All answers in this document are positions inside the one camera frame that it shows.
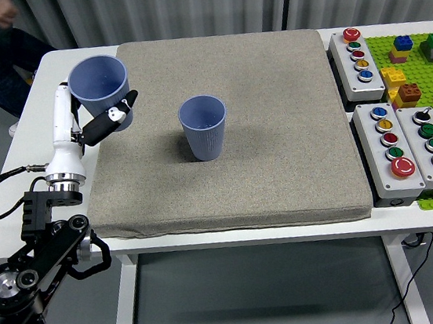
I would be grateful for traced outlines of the person's left hand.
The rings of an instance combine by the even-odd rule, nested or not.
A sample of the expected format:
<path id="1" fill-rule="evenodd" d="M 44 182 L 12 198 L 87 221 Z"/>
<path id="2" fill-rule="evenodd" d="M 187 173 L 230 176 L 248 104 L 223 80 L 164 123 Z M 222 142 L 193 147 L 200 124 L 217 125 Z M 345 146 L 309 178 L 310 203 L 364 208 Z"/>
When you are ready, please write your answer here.
<path id="1" fill-rule="evenodd" d="M 0 28 L 12 27 L 19 13 L 13 0 L 0 0 Z"/>

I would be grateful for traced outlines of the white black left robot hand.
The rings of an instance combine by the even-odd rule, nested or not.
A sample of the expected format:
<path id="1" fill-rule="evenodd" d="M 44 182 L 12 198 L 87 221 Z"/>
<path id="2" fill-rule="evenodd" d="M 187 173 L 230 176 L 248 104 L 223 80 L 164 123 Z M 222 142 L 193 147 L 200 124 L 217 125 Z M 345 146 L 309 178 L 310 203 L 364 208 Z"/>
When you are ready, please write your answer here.
<path id="1" fill-rule="evenodd" d="M 45 168 L 45 180 L 50 185 L 65 180 L 82 182 L 86 177 L 86 169 L 81 161 L 84 147 L 99 144 L 127 121 L 138 92 L 131 90 L 119 97 L 115 105 L 104 109 L 84 127 L 78 125 L 79 102 L 71 94 L 69 85 L 60 83 L 55 92 L 54 155 Z"/>

